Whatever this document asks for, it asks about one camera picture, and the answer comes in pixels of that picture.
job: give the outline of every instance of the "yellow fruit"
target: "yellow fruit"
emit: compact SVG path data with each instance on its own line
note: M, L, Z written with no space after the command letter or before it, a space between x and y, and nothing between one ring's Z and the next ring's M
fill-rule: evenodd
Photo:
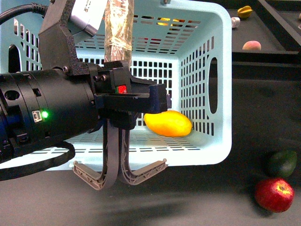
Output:
M184 137L190 134L192 129L191 121L174 110L145 114L144 121L150 130L166 137Z
M244 6L237 10L238 17L241 19L247 19L251 13L253 12L252 8L250 6Z

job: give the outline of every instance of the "black shelf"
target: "black shelf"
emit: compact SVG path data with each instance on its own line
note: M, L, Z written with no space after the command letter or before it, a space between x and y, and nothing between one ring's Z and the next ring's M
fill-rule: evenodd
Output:
M205 0L223 6L230 16L238 16L237 10L249 5L253 9L248 19L232 30L232 60L234 62L301 63L301 37L264 0ZM249 40L261 43L261 50L242 50Z

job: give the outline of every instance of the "screw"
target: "screw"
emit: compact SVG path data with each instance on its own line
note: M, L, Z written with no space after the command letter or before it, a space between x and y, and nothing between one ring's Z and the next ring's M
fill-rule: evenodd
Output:
M70 70L69 66L64 66L64 67L63 67L63 72L64 72L65 74L69 73L69 70Z
M101 79L102 81L107 81L108 76L105 75L105 74L103 74L103 75L101 75L100 79Z
M105 74L102 75L97 75L97 76L93 76L93 80L94 81L107 81L108 80L108 76Z

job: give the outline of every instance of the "white object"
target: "white object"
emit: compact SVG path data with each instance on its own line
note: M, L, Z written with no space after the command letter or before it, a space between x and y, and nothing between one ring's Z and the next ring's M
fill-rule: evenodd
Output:
M232 17L231 21L232 21L232 28L238 28L239 27L239 25L240 25L239 17Z

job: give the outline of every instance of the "wrapped pole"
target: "wrapped pole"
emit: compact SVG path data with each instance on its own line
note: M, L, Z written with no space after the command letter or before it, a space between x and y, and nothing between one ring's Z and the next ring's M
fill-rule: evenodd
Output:
M105 10L104 61L132 63L134 0L108 0Z

